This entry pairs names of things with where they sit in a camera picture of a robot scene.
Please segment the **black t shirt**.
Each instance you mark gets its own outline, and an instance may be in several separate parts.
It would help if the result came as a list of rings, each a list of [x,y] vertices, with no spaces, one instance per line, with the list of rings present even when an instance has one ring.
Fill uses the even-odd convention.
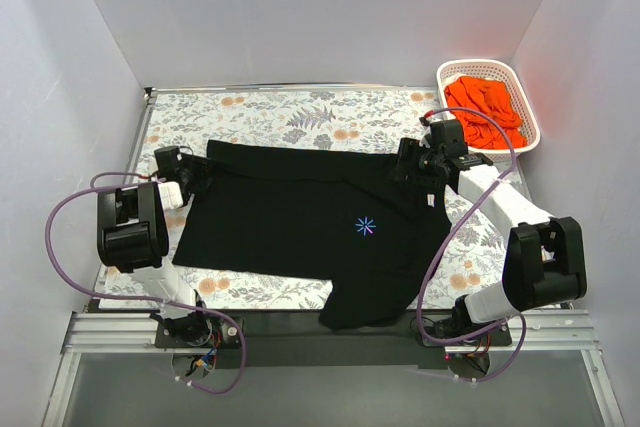
[[[390,177],[392,154],[210,141],[208,190],[193,201],[174,261],[184,267],[327,280],[332,330],[400,317],[449,234],[442,187]]]

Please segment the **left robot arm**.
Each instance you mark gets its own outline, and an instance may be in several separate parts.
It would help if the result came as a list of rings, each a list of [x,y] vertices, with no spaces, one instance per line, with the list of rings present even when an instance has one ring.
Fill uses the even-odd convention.
[[[211,185],[213,162],[178,147],[154,153],[157,171],[145,183],[97,194],[97,250],[102,263],[144,287],[158,305],[154,319],[173,338],[205,345],[213,333],[201,296],[169,260],[165,213],[186,206]]]

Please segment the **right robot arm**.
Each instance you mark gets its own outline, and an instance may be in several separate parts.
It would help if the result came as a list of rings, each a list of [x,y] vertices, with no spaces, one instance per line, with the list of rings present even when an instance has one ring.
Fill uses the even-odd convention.
[[[510,317],[587,292],[580,224],[537,207],[506,176],[487,156],[452,143],[426,146],[404,138],[399,144],[392,179],[450,187],[491,221],[506,245],[500,281],[459,297],[449,317],[434,326],[418,327],[431,344],[475,344]]]

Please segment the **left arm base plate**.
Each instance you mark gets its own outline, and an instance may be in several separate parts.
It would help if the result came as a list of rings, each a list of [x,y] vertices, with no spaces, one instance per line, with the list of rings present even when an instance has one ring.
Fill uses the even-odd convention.
[[[232,322],[215,316],[193,314],[181,319],[166,319],[157,329],[156,348],[239,348],[239,333],[244,328],[242,317]]]

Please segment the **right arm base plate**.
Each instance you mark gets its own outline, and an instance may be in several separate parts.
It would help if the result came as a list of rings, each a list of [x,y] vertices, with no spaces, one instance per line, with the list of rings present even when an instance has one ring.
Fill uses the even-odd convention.
[[[448,310],[426,310],[419,321],[417,316],[411,319],[410,329],[416,338],[428,346],[460,347],[506,347],[512,344],[512,336],[506,325],[500,325],[482,336],[472,333],[483,325],[460,324],[453,319]]]

